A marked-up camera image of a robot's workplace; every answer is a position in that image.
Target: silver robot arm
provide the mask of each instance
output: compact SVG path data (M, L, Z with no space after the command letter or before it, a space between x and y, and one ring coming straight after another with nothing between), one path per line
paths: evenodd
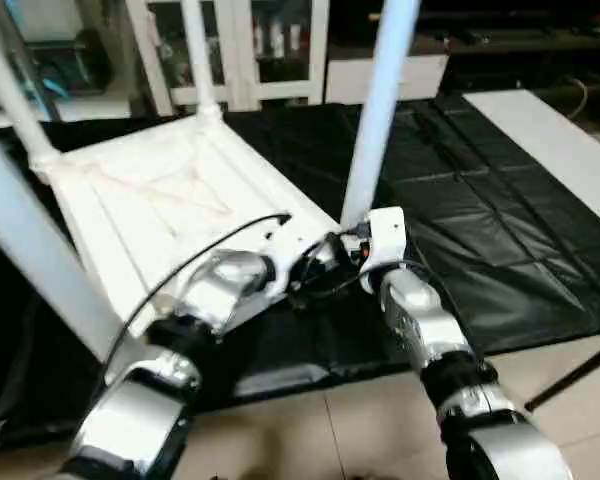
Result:
M200 365L218 338L286 289L291 269L306 254L306 244L288 241L289 232L297 237L295 228L282 227L263 252L220 251L196 271L187 303L150 326L146 358L95 404L53 480L171 478L204 381ZM436 409L450 479L572 479L558 448L507 398L497 372L473 351L438 292L400 265L402 210L374 210L341 240L363 259L362 286L378 295L387 326Z
M402 211L372 211L368 220L371 250L363 271L402 260ZM387 232L391 241L382 238ZM496 370L475 354L438 292L404 266L381 274L379 281L372 276L362 285L367 290L379 285L374 293L385 322L436 409L451 480L572 479L559 449L507 397Z

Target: black mat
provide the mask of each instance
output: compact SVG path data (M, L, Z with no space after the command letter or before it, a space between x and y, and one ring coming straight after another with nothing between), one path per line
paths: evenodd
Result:
M230 113L226 121L338 218L358 116L358 107L325 105ZM45 128L66 151L156 123ZM0 131L0 140L26 173L13 133ZM61 222L50 191L26 174ZM443 278L480 350L600 333L600 220L464 100L399 106L375 203L403 207L418 253ZM1 255L0 269L0 291L14 290L12 304L0 305L0 395L16 352L28 359L28 371L10 375L23 382L12 401L0 402L9 419L0 443L65 434L96 362ZM221 354L232 367L209 377L204 409L408 368L374 300L358 288L306 311L283 302L227 338Z

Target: black cord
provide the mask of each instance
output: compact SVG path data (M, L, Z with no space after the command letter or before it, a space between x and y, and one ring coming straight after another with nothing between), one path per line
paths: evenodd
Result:
M136 306L136 308L133 310L133 312L131 312L131 315L129 315L127 320L124 322L124 325L120 329L118 336L116 337L116 339L113 341L113 343L111 345L111 350L109 351L109 354L107 355L106 360L102 364L102 369L100 370L100 374L98 375L98 384L96 385L94 394L92 395L92 399L98 395L101 385L105 384L105 376L107 374L107 371L111 367L111 363L113 362L113 359L116 356L118 348L120 348L120 345L122 344L122 341L124 340L125 335L131 328L131 325L135 321L136 317L140 314L142 309L147 306L147 304L151 301L151 299L160 290L162 290L162 288L167 283L169 283L176 275L178 275L182 270L184 270L186 267L188 267L192 262L194 262L195 260L200 258L202 255L204 255L208 251L212 250L213 248L217 247L222 242L228 240L229 238L233 237L234 235L242 232L243 230L246 230L247 228L252 227L253 225L256 225L258 223L261 223L261 222L264 222L267 220L274 220L274 219L279 220L280 224L283 225L290 218L291 218L291 215L289 215L287 213L276 213L273 215L266 215L264 217L256 218L255 220L251 220L250 222L245 223L241 227L238 227L235 230L232 230L231 232L227 233L225 236L223 236L219 240L216 240L211 245L203 248L199 252L191 255L189 258L187 258L185 261L183 261L180 265L178 265L173 270L171 270L171 272L169 272L160 282L158 282L158 284L155 287L153 287L145 295L145 297L142 299L142 301Z
M424 264L422 264L420 262L416 262L414 260L396 260L393 262L379 263L378 265L374 265L373 267L368 268L367 270L365 270L363 272L357 273L356 275L348 278L347 280L340 283L339 285L336 285L333 288L330 288L328 290L319 291L319 292L309 292L308 295L315 300L323 300L325 298L329 298L329 297L335 295L336 293L338 293L340 290L343 290L346 287L348 287L349 285L357 282L358 280L360 280L362 277L364 277L368 273L374 272L376 270L381 270L383 268L391 268L391 267L420 268L420 269L424 270L425 272L427 272L428 274L430 274L432 277L436 278L436 280L439 280L439 278L437 278L436 275L430 269L428 269Z
M301 258L305 259L305 264L304 264L304 268L302 269L302 273L300 274L300 277L298 279L298 285L300 286L300 288L302 288L302 286L304 285L304 282L307 279L307 275L309 274L311 265L313 265L313 262L316 261L316 258L318 257L318 255L320 254L322 249L328 245L329 240L331 238L338 239L338 238L341 238L343 235L350 235L351 233L352 233L352 230L343 230L336 234L333 234L331 232L327 233L322 238L322 240L317 241L316 243L314 243L313 245L311 245L309 248L307 248L304 251Z

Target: white wall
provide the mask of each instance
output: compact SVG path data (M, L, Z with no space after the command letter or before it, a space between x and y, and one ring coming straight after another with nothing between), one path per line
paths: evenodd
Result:
M83 23L75 0L15 0L26 41L73 40Z

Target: tiled floor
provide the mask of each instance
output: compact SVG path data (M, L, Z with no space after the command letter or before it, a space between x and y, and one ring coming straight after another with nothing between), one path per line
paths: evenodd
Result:
M513 397L526 400L600 349L600 336L494 357ZM575 478L600 480L600 370L538 409ZM0 480L52 471L66 445L0 454ZM345 385L201 416L177 480L443 480L444 448L413 374Z

